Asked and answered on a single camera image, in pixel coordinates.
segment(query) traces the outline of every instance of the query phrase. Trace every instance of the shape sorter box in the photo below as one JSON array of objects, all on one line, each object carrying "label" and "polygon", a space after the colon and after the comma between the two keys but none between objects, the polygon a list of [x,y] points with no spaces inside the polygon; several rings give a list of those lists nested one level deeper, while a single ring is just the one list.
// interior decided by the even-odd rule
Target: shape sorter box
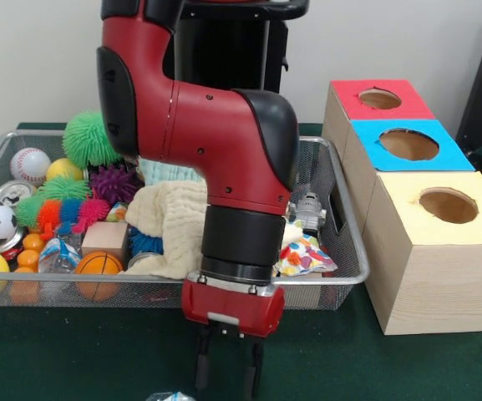
[{"label": "shape sorter box", "polygon": [[435,119],[352,121],[342,167],[360,231],[378,171],[474,171]]},{"label": "shape sorter box", "polygon": [[434,115],[409,81],[332,81],[327,95],[322,137],[333,142],[341,160],[350,122],[356,119],[434,119]]},{"label": "shape sorter box", "polygon": [[482,175],[379,173],[363,241],[387,335],[482,331]]}]

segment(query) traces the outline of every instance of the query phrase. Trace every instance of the white wall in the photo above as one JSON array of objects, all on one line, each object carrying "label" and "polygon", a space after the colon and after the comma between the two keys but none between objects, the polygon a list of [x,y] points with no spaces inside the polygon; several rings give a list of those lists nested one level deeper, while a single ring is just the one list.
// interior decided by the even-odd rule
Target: white wall
[{"label": "white wall", "polygon": [[[100,0],[0,0],[0,134],[97,109]],[[322,122],[329,79],[406,78],[455,134],[482,53],[482,0],[312,0],[289,23],[282,93]]]}]

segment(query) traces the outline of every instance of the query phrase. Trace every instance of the baseball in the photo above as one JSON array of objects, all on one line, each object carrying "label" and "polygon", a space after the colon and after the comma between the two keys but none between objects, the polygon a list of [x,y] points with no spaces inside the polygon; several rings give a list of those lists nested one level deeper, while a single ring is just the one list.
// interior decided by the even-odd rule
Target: baseball
[{"label": "baseball", "polygon": [[46,180],[50,165],[48,155],[40,149],[25,148],[10,160],[10,172],[15,180],[26,180],[30,184],[40,186]]}]

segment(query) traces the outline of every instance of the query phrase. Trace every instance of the blue box lid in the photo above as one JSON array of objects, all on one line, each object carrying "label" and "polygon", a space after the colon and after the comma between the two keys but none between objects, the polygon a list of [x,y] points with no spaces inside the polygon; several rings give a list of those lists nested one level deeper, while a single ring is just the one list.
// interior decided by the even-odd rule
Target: blue box lid
[{"label": "blue box lid", "polygon": [[475,171],[438,120],[354,120],[352,125],[376,170]]}]

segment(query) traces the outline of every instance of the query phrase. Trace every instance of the green spiky ball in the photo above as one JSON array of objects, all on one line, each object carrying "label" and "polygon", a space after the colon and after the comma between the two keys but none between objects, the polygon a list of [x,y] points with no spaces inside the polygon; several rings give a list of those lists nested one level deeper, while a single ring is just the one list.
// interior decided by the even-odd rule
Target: green spiky ball
[{"label": "green spiky ball", "polygon": [[105,133],[101,113],[85,111],[66,125],[63,137],[64,153],[81,169],[88,165],[109,165],[121,159]]},{"label": "green spiky ball", "polygon": [[75,181],[65,176],[57,176],[38,188],[38,194],[46,199],[81,199],[92,195],[87,181]]},{"label": "green spiky ball", "polygon": [[19,201],[16,205],[16,219],[21,227],[34,228],[37,225],[38,211],[43,206],[46,198],[41,195],[31,196]]}]

